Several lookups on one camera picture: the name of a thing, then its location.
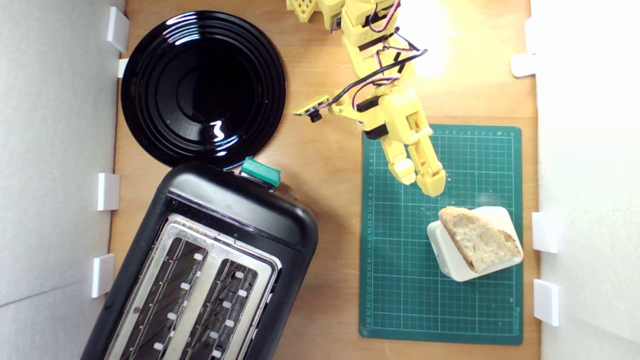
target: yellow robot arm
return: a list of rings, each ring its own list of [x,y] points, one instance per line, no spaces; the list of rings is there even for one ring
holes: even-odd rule
[[[330,29],[340,23],[344,33],[342,45],[358,80],[333,97],[323,95],[314,99],[295,111],[295,115],[309,116],[316,122],[322,119],[321,112],[327,111],[356,120],[368,138],[380,140],[389,171],[398,181],[417,183],[426,195],[440,195],[446,174],[429,139],[433,132],[418,97],[400,85],[415,74],[411,61],[424,54],[396,34],[400,2],[317,0],[316,4],[322,9],[325,27]],[[338,5],[342,6],[340,15]],[[351,99],[347,93],[358,85]],[[374,90],[358,103],[356,96],[369,85]]]

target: grid lines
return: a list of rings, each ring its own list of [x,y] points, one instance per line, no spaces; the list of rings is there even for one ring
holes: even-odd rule
[[[433,125],[447,171],[441,196],[388,171],[380,143],[363,140],[360,334],[372,338],[520,344],[522,265],[456,282],[426,236],[445,206],[502,206],[522,241],[522,151],[516,127]]]

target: wooden surface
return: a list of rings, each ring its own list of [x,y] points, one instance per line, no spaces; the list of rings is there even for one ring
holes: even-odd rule
[[[309,99],[352,82],[337,34],[319,14],[300,24],[283,0],[128,0],[129,51],[156,24],[191,10],[221,10],[258,25],[282,55],[287,113],[257,156],[283,172],[319,226],[316,255],[287,322],[275,359],[519,359],[540,358],[540,323],[533,317],[531,212],[537,209],[536,105],[532,78],[515,79],[509,57],[524,51],[527,0],[424,1],[426,75],[415,84],[432,123],[519,126],[523,135],[524,344],[519,347],[363,339],[358,335],[361,134],[352,121],[331,116],[311,124],[289,113]],[[111,252],[119,268],[152,195],[168,168],[133,140],[118,114],[115,172],[122,176]]]

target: red wire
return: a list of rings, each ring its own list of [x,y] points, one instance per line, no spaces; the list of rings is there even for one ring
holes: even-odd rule
[[[360,88],[358,88],[358,90],[356,90],[355,94],[353,94],[353,100],[351,100],[351,107],[353,107],[353,109],[356,110],[356,98],[358,97],[358,92],[360,92],[363,88],[365,88],[365,86],[371,85],[377,81],[388,81],[387,84],[390,84],[391,82],[398,80],[399,78],[400,77],[398,76],[381,76],[380,78],[374,78],[366,81],[364,84],[362,84]]]
[[[369,29],[371,29],[371,31],[375,32],[375,33],[381,33],[383,31],[385,31],[387,29],[387,27],[389,26],[389,23],[391,23],[391,19],[393,19],[394,15],[396,14],[396,11],[398,10],[398,7],[400,6],[400,0],[396,0],[393,4],[393,6],[391,7],[391,10],[389,10],[389,13],[387,14],[387,17],[385,18],[385,22],[382,24],[382,28],[374,28],[372,23],[371,23],[371,17],[378,11],[378,3],[376,3],[376,6],[373,8],[373,12],[371,13],[371,16],[369,17]]]

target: white dish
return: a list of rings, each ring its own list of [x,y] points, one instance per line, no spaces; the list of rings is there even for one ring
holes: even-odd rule
[[[485,218],[496,229],[503,230],[511,235],[516,240],[520,253],[522,253],[520,239],[518,239],[518,234],[507,209],[499,206],[483,206],[471,211]],[[427,236],[431,242],[431,247],[433,247],[433,252],[436,254],[440,270],[455,281],[468,281],[522,262],[522,257],[505,259],[490,265],[480,272],[474,272],[462,258],[458,248],[456,248],[449,233],[447,233],[440,221],[432,222],[427,226]]]

